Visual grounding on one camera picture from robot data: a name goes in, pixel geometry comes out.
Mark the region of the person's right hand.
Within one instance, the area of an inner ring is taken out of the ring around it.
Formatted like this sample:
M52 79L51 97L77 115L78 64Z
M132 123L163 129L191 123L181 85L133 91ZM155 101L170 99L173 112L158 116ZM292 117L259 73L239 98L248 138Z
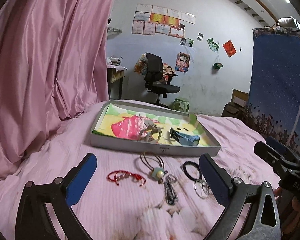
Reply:
M274 190L281 223L281 239L300 239L300 201L289 191Z

